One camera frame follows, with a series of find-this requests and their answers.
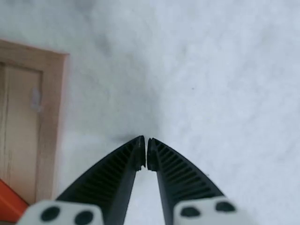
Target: wooden board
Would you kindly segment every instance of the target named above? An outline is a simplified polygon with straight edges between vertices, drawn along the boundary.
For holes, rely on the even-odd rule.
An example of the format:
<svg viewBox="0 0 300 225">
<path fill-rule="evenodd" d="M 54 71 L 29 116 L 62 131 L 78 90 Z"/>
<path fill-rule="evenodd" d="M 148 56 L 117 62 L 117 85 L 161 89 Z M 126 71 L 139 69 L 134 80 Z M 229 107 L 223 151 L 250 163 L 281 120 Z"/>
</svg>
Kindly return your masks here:
<svg viewBox="0 0 300 225">
<path fill-rule="evenodd" d="M 65 58 L 0 41 L 0 178 L 28 203 L 53 194 Z"/>
</svg>

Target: white plastic part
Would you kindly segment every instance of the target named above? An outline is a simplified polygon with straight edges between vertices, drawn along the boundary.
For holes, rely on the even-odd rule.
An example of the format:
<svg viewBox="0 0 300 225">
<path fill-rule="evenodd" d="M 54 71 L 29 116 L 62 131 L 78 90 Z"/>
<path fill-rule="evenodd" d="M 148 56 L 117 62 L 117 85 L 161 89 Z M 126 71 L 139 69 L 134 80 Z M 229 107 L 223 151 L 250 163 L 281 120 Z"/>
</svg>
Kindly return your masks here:
<svg viewBox="0 0 300 225">
<path fill-rule="evenodd" d="M 46 215 L 46 211 L 51 208 L 56 208 L 56 212 L 57 208 L 59 209 L 57 216 L 53 213 Z M 101 209 L 98 206 L 73 202 L 41 201 L 30 206 L 17 225 L 104 225 L 104 223 Z"/>
<path fill-rule="evenodd" d="M 235 210 L 216 209 L 217 204 L 229 204 Z M 184 213 L 184 209 L 195 209 L 194 213 Z M 199 200 L 182 201 L 174 207 L 174 225 L 256 225 L 252 218 L 224 196 Z"/>
</svg>

